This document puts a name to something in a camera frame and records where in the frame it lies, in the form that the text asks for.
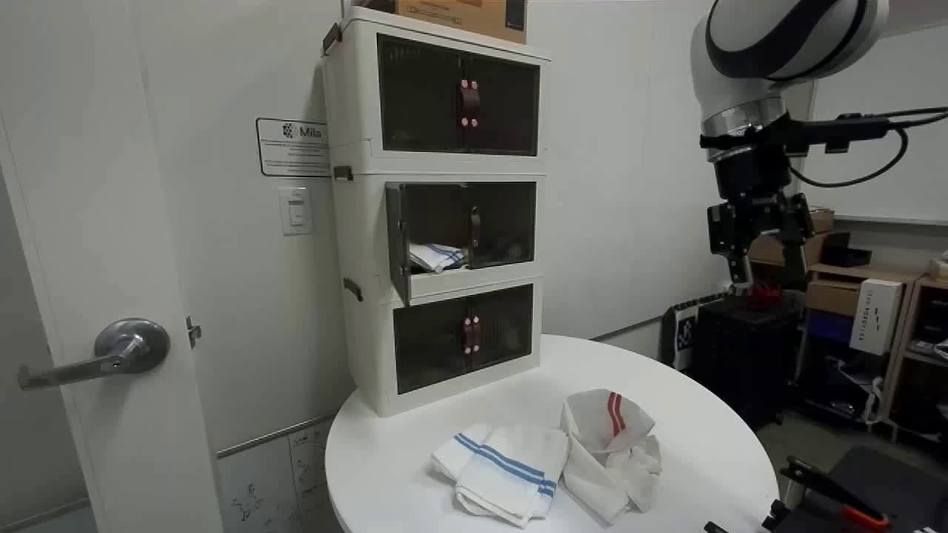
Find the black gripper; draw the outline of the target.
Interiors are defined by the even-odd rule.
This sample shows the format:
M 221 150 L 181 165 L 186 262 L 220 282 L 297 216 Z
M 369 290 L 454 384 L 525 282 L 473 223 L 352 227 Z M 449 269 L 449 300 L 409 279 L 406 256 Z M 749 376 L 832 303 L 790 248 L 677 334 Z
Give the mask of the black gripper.
M 790 170 L 783 149 L 747 149 L 713 162 L 720 204 L 707 211 L 712 253 L 728 257 L 731 290 L 749 290 L 749 242 L 762 230 L 783 236 L 784 287 L 806 287 L 809 204 L 787 196 Z

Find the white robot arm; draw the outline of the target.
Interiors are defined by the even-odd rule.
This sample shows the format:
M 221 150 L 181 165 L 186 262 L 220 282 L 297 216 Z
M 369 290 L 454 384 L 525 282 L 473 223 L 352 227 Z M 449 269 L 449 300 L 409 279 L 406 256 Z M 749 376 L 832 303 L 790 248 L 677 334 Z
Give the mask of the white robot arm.
M 943 106 L 840 112 L 803 121 L 784 106 L 797 84 L 860 63 L 889 25 L 889 0 L 712 0 L 691 36 L 694 94 L 703 106 L 700 149 L 717 176 L 720 204 L 707 208 L 712 253 L 728 267 L 734 290 L 749 287 L 749 248 L 774 235 L 784 282 L 806 282 L 803 241 L 814 235 L 809 202 L 787 193 L 800 177 L 817 189 L 869 185 L 903 159 L 910 131 L 944 119 Z M 843 153 L 852 142 L 898 136 L 879 170 L 843 182 L 814 182 L 790 165 L 811 146 Z

